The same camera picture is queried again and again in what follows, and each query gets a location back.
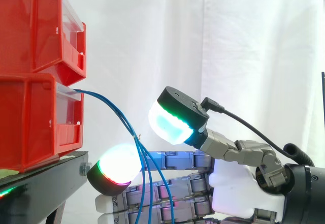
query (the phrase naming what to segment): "blue cable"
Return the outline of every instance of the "blue cable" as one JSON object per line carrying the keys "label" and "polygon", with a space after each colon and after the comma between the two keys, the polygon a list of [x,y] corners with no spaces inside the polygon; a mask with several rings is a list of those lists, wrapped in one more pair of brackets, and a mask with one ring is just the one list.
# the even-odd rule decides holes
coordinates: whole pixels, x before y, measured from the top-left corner
{"label": "blue cable", "polygon": [[144,150],[143,145],[140,145],[141,151],[142,151],[142,155],[144,157],[144,160],[146,162],[147,165],[147,171],[149,174],[149,181],[150,181],[150,205],[149,205],[149,219],[148,219],[148,224],[151,224],[151,216],[152,216],[152,202],[153,202],[153,184],[152,184],[152,176],[151,176],[151,170],[150,170],[150,166],[149,166],[149,162],[148,159],[146,157],[146,152]]}
{"label": "blue cable", "polygon": [[166,187],[166,190],[167,190],[167,193],[168,193],[168,197],[169,197],[169,203],[171,204],[171,218],[172,218],[172,224],[175,223],[174,221],[174,204],[173,204],[173,198],[172,198],[172,193],[168,187],[168,184],[166,182],[166,179],[163,175],[163,173],[161,172],[157,162],[154,160],[154,158],[152,157],[152,155],[150,154],[150,152],[143,146],[143,144],[140,142],[140,146],[143,147],[144,151],[147,153],[147,155],[150,157],[150,159],[152,160],[152,162],[154,163],[154,165],[156,166],[158,172],[159,172],[159,175],[161,176],[162,178],[162,181],[164,182],[164,185]]}
{"label": "blue cable", "polygon": [[[174,224],[174,205],[173,205],[173,199],[172,199],[172,195],[171,195],[171,192],[170,192],[170,189],[169,189],[169,186],[166,182],[166,179],[163,175],[163,173],[161,172],[161,170],[159,169],[158,167],[158,164],[155,162],[154,158],[152,157],[152,155],[150,154],[150,152],[144,147],[144,145],[140,142],[137,134],[135,133],[133,127],[131,126],[131,124],[128,122],[128,120],[126,119],[126,117],[124,116],[124,114],[110,101],[108,100],[106,97],[104,97],[103,95],[101,94],[98,94],[98,93],[95,93],[95,92],[90,92],[90,91],[85,91],[85,90],[80,90],[80,89],[75,89],[75,91],[77,92],[81,92],[81,93],[85,93],[85,94],[89,94],[93,97],[96,97],[97,99],[103,101],[106,105],[108,105],[114,112],[115,114],[120,118],[120,120],[122,121],[122,123],[124,124],[124,126],[126,127],[126,129],[130,132],[130,134],[134,137],[134,140],[135,140],[135,143],[136,143],[136,146],[137,146],[137,149],[138,147],[140,146],[142,150],[145,151],[145,153],[150,157],[150,159],[152,160],[152,162],[154,163],[154,165],[156,166],[164,184],[165,184],[165,187],[166,187],[166,190],[167,190],[167,193],[168,193],[168,196],[169,196],[169,201],[170,201],[170,204],[171,204],[171,221],[172,221],[172,224]],[[141,202],[140,202],[140,207],[139,207],[139,212],[138,212],[138,216],[137,216],[137,220],[136,220],[136,223],[138,223],[139,219],[140,219],[140,215],[141,215],[141,211],[142,211],[142,206],[143,206],[143,201],[144,201],[144,191],[145,191],[145,175],[144,175],[144,164],[143,164],[143,160],[141,159],[141,154],[139,152],[139,149],[138,149],[138,154],[139,154],[139,157],[140,157],[140,161],[141,161],[141,165],[142,165],[142,169],[143,169],[143,174],[142,174],[142,177],[143,177],[143,184],[142,184],[142,187],[143,187],[143,191],[142,191],[142,196],[141,196]],[[149,166],[149,164],[147,163],[147,158],[145,155],[142,155],[145,159],[145,162],[147,164],[147,168]],[[150,179],[150,208],[152,209],[152,179]]]}
{"label": "blue cable", "polygon": [[[81,90],[81,89],[75,89],[75,91],[77,91],[79,93],[85,93],[85,94],[91,95],[91,96],[93,96],[93,97],[95,97],[95,98],[103,101],[106,105],[108,105],[115,112],[115,114],[120,118],[120,120],[122,121],[122,123],[124,124],[124,126],[126,127],[126,129],[128,129],[128,131],[130,132],[130,130],[131,130],[129,128],[130,124],[127,121],[125,122],[120,117],[121,111],[112,102],[110,102],[107,98],[105,98],[104,96],[102,96],[100,94],[93,93],[93,92],[90,92],[90,91]],[[145,195],[145,189],[146,189],[146,175],[145,175],[145,166],[144,166],[143,159],[141,157],[141,152],[140,152],[140,144],[136,140],[136,138],[138,139],[138,137],[135,137],[134,135],[133,135],[133,137],[134,137],[134,140],[135,140],[135,143],[136,143],[136,147],[137,147],[137,150],[138,150],[138,154],[139,154],[139,157],[140,157],[141,167],[143,169],[142,170],[142,195],[141,195],[139,212],[138,212],[137,219],[136,219],[136,222],[135,222],[136,224],[138,224],[139,223],[139,220],[140,220],[141,213],[142,213],[143,202],[144,202],[144,195]]]}
{"label": "blue cable", "polygon": [[[135,132],[134,132],[134,130],[133,130],[133,128],[132,128],[132,126],[128,123],[128,121],[126,121],[126,118],[123,115],[123,113],[112,102],[110,102],[107,98],[105,98],[101,94],[98,94],[98,93],[95,93],[95,92],[88,91],[87,94],[92,95],[92,96],[100,99],[101,101],[103,101],[105,104],[107,104],[115,112],[115,114],[120,118],[120,120],[122,121],[122,123],[124,124],[124,126],[126,127],[126,129],[130,132],[130,134],[133,135],[133,136],[136,135]],[[134,139],[136,141],[136,144],[137,143],[138,144],[140,143],[140,140],[139,140],[138,137],[134,137]],[[145,163],[146,163],[146,166],[147,166],[147,171],[148,171],[148,174],[149,174],[149,181],[150,181],[150,205],[149,205],[149,219],[148,219],[148,224],[151,224],[152,202],[153,202],[153,183],[152,183],[152,176],[151,176],[151,170],[150,170],[149,162],[148,162],[147,157],[145,156],[146,153],[144,152],[143,148],[144,148],[144,146],[141,145],[140,149],[142,151],[142,156],[144,157],[144,160],[145,160]],[[141,211],[142,211],[142,206],[143,206],[143,202],[144,202],[144,193],[145,193],[145,187],[143,188],[143,191],[142,191],[142,197],[141,197],[141,202],[140,202],[140,207],[141,208],[139,208],[139,213],[141,213]]]}

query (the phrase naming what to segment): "coiled black cable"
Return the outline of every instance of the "coiled black cable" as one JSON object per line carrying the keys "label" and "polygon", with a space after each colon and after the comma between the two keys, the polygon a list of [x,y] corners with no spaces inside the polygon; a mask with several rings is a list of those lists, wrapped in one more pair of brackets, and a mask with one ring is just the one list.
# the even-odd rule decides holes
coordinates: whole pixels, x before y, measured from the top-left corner
{"label": "coiled black cable", "polygon": [[295,144],[286,144],[283,150],[291,156],[291,159],[297,162],[299,165],[307,165],[314,167],[314,162],[312,159],[303,152],[297,145]]}

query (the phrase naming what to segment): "red plastic drawer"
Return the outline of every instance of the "red plastic drawer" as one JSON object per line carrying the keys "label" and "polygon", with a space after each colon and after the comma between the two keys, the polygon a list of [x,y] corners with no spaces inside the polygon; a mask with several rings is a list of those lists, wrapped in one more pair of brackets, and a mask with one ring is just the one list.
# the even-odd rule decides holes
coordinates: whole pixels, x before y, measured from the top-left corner
{"label": "red plastic drawer", "polygon": [[86,77],[86,26],[67,0],[0,0],[0,72]]}
{"label": "red plastic drawer", "polygon": [[24,172],[82,147],[82,94],[50,74],[0,74],[0,95],[0,169]]}

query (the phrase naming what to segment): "white fabric backdrop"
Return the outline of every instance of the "white fabric backdrop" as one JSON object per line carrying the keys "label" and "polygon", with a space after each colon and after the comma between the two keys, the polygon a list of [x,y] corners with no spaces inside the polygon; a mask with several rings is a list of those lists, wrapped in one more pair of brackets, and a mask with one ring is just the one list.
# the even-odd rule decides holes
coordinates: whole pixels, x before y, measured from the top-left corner
{"label": "white fabric backdrop", "polygon": [[[72,87],[112,100],[148,150],[190,150],[164,142],[148,124],[152,103],[169,85],[198,100],[208,95],[325,167],[323,0],[69,1],[87,24],[87,79]],[[209,127],[232,140],[261,140],[224,115],[210,115]],[[123,125],[86,96],[82,149],[90,161],[121,142],[132,142]],[[138,176],[133,184],[140,182]],[[96,223],[98,194],[85,184],[68,199],[62,223]]]}

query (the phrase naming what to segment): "black table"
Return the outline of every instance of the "black table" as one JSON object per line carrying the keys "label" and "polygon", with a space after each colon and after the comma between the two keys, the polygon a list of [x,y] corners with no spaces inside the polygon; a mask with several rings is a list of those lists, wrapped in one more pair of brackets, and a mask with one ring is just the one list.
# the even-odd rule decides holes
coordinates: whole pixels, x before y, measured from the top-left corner
{"label": "black table", "polygon": [[46,224],[61,223],[66,199],[87,181],[88,152],[68,156],[72,157],[0,179],[0,223],[38,224],[44,219]]}

